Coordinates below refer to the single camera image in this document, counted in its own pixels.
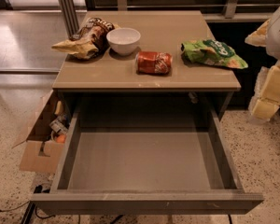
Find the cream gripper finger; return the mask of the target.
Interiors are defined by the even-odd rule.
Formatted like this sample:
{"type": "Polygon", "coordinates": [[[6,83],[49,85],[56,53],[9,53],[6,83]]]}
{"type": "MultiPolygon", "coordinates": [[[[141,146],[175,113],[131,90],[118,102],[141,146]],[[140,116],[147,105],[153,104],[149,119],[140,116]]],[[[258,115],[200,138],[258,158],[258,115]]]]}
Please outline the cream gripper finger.
{"type": "Polygon", "coordinates": [[[257,75],[248,111],[255,123],[269,121],[280,108],[280,61],[271,68],[262,66],[257,75]]]}
{"type": "Polygon", "coordinates": [[[269,20],[266,20],[256,31],[248,35],[245,38],[246,44],[254,47],[265,47],[268,24],[269,20]]]}

